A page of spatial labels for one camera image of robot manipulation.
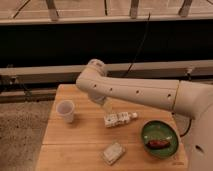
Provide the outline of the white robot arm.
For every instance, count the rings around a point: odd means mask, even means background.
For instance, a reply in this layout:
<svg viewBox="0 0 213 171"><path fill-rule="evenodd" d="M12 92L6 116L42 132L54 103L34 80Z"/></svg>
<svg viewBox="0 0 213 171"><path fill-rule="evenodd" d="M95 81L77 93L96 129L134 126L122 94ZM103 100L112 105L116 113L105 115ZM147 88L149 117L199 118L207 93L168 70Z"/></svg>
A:
<svg viewBox="0 0 213 171"><path fill-rule="evenodd" d="M76 79L76 86L98 104L112 97L193 118L195 131L188 171L213 171L213 85L108 77L106 65L92 59Z"/></svg>

